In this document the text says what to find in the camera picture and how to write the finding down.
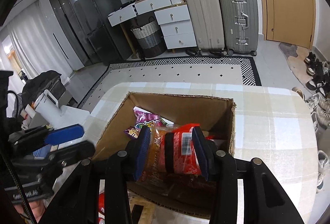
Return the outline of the person's left hand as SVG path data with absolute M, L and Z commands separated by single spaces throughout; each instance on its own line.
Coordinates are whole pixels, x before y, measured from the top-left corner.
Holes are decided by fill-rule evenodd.
M 30 202 L 29 205 L 30 205 L 32 213 L 34 214 L 34 217 L 36 219 L 36 223 L 39 223 L 41 217 L 43 216 L 43 214 L 45 213 L 45 211 L 49 205 L 49 201 L 47 199 L 36 200 L 36 201 Z M 22 207 L 21 204 L 15 204 L 14 207 L 15 207 L 16 211 L 20 214 L 24 223 L 31 223 L 31 220 L 29 219 L 27 214 L 24 212 L 24 208 Z

